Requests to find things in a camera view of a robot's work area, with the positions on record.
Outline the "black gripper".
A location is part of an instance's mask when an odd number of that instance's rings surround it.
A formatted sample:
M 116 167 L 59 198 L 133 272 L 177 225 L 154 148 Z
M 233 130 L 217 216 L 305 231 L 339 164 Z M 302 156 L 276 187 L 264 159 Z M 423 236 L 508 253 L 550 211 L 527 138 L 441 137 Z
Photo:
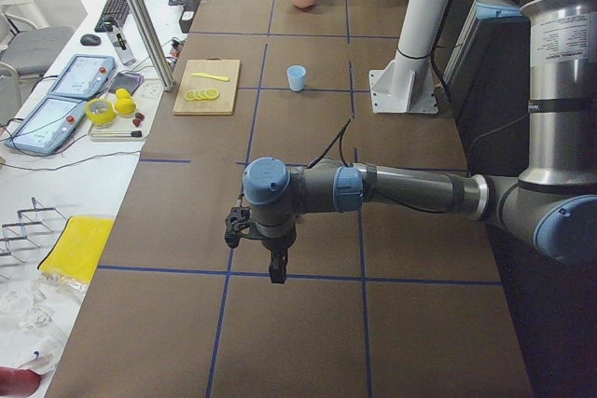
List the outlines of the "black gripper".
M 266 238 L 262 245 L 271 252 L 269 274 L 272 283 L 285 283 L 286 256 L 288 249 L 295 242 L 295 230 L 290 229 L 281 237 Z

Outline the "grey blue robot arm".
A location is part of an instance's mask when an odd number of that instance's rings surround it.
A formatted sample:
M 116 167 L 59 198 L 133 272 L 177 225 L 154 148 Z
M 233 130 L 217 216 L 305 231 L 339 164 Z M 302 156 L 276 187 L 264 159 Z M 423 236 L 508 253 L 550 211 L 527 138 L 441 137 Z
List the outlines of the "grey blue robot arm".
M 526 17 L 530 29 L 529 161 L 515 177 L 462 177 L 320 157 L 290 168 L 258 158 L 225 240 L 259 240 L 271 281 L 286 279 L 295 222 L 366 202 L 488 221 L 569 265 L 596 258 L 596 0 L 477 0 L 481 20 Z

